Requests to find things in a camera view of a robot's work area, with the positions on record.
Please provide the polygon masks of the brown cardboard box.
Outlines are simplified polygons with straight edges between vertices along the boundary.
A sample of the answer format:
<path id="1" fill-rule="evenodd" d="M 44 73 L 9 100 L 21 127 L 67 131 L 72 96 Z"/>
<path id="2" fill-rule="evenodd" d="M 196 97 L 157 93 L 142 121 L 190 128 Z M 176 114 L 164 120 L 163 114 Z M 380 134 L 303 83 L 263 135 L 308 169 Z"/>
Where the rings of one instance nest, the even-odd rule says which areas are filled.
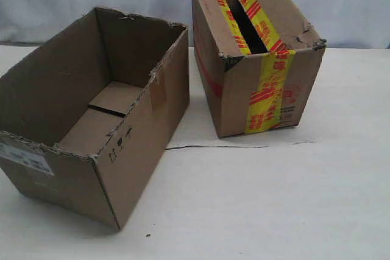
<path id="1" fill-rule="evenodd" d="M 93 8 L 1 77 L 1 169 L 121 230 L 189 101 L 185 25 Z"/>

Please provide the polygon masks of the cardboard box with yellow tape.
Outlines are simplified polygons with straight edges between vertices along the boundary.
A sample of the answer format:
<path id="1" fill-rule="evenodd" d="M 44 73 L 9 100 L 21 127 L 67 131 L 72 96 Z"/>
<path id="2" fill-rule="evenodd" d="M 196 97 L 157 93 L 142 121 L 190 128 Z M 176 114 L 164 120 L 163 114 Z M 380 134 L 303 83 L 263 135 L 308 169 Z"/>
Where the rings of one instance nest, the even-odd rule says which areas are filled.
<path id="1" fill-rule="evenodd" d="M 219 137 L 297 126 L 326 41 L 292 0 L 192 0 L 194 51 Z"/>

